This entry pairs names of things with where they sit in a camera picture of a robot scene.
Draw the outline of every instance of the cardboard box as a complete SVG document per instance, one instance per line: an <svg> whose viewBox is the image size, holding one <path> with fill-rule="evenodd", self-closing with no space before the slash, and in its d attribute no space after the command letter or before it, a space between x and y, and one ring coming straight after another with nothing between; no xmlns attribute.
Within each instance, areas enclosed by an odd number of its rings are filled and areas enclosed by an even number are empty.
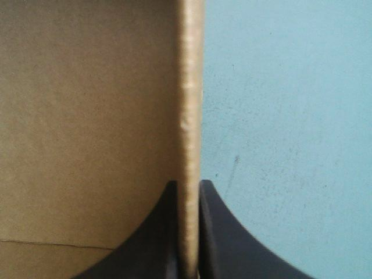
<svg viewBox="0 0 372 279"><path fill-rule="evenodd" d="M193 247L180 242L195 265L197 185L186 187L199 180L200 118L190 115L200 111L202 27L185 48L190 26L179 24L195 4L1 1L1 278L84 270L139 226L169 180L185 189L181 206L194 199L180 214L195 219ZM193 53L190 68L181 59ZM196 101L180 98L187 90Z"/></svg>

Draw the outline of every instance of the light blue wall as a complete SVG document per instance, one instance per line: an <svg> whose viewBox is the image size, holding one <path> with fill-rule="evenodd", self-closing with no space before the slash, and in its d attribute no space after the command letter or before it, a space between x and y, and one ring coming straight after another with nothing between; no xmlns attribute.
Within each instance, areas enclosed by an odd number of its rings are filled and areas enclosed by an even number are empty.
<svg viewBox="0 0 372 279"><path fill-rule="evenodd" d="M372 1L209 0L202 177L318 278L372 278Z"/></svg>

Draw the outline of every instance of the black curved piece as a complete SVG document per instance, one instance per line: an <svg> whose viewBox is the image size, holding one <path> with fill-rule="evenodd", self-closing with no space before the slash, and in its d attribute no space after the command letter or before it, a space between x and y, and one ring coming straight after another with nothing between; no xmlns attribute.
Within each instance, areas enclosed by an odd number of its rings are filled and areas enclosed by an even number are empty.
<svg viewBox="0 0 372 279"><path fill-rule="evenodd" d="M201 279L311 279L247 232L208 180L200 189L199 248Z"/></svg>
<svg viewBox="0 0 372 279"><path fill-rule="evenodd" d="M176 188L175 182L169 182L132 236L75 279L178 278Z"/></svg>

